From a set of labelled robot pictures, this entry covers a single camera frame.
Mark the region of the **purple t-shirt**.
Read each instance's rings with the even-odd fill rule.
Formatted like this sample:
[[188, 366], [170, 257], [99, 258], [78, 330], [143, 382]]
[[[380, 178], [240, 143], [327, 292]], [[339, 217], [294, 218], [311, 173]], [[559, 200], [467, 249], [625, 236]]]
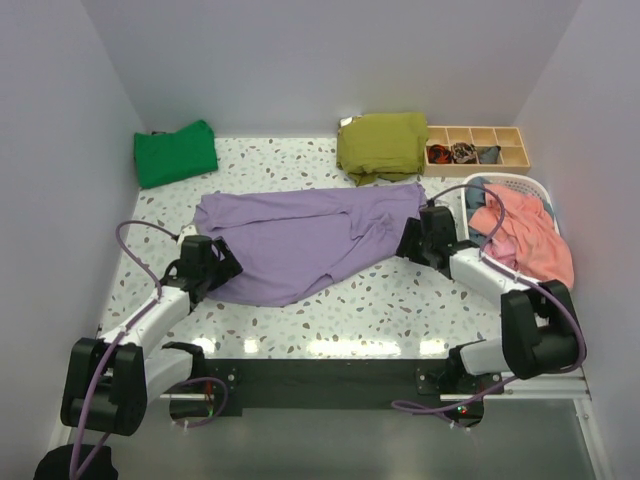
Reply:
[[198, 232], [223, 238], [243, 269], [210, 296], [259, 307], [309, 297], [394, 256], [425, 201], [418, 183], [205, 195]]

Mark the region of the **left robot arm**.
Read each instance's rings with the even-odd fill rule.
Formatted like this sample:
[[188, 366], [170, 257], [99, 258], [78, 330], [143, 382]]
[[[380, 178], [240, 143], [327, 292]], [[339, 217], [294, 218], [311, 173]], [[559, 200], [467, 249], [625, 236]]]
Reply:
[[188, 235], [179, 257], [154, 277], [149, 299], [127, 320], [72, 347], [63, 390], [63, 425], [121, 436], [140, 426], [147, 405], [179, 386], [200, 390], [207, 380], [203, 349], [163, 343], [215, 289], [243, 268], [223, 237]]

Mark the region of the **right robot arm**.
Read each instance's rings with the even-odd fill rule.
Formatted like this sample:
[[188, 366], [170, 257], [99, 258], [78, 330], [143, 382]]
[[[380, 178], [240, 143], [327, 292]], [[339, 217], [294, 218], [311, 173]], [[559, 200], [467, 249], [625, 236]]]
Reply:
[[449, 350], [445, 379], [469, 392], [481, 375], [509, 371], [526, 380], [579, 368], [587, 347], [566, 285], [509, 273], [469, 240], [458, 240], [451, 212], [427, 206], [409, 218], [396, 255], [461, 282], [500, 310], [500, 336]]

